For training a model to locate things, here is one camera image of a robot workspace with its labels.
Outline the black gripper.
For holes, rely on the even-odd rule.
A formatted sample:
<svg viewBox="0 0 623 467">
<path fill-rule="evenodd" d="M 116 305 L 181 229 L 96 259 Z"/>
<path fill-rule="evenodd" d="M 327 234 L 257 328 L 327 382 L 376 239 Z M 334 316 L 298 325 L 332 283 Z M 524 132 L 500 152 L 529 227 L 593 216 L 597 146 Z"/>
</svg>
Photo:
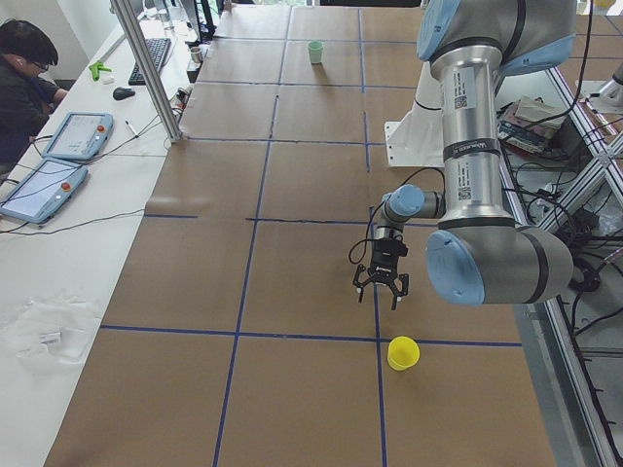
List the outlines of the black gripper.
<svg viewBox="0 0 623 467">
<path fill-rule="evenodd" d="M 380 238 L 373 241 L 372 257 L 367 269 L 357 265 L 352 285 L 361 304 L 365 288 L 371 283 L 382 283 L 392 293 L 391 310 L 396 310 L 403 297 L 409 294 L 410 276 L 398 273 L 398 261 L 406 257 L 408 247 L 397 238 Z"/>
</svg>

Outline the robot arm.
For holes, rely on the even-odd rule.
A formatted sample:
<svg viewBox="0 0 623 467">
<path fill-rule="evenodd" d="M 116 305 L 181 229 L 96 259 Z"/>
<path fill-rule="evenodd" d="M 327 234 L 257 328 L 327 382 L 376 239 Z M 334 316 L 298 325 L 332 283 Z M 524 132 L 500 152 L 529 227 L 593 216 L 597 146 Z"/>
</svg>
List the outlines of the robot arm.
<svg viewBox="0 0 623 467">
<path fill-rule="evenodd" d="M 422 78 L 436 85 L 428 116 L 408 114 L 398 125 L 421 138 L 425 127 L 442 139 L 443 193 L 404 184 L 386 194 L 368 265 L 353 286 L 388 287 L 395 299 L 409 290 L 398 269 L 407 254 L 405 224 L 433 218 L 437 230 L 425 253 L 429 280 L 458 305 L 533 304 L 569 283 L 573 263 L 564 243 L 536 227 L 518 226 L 503 207 L 501 144 L 495 83 L 563 63 L 575 38 L 572 1 L 433 1 L 423 15 L 417 52 Z"/>
</svg>

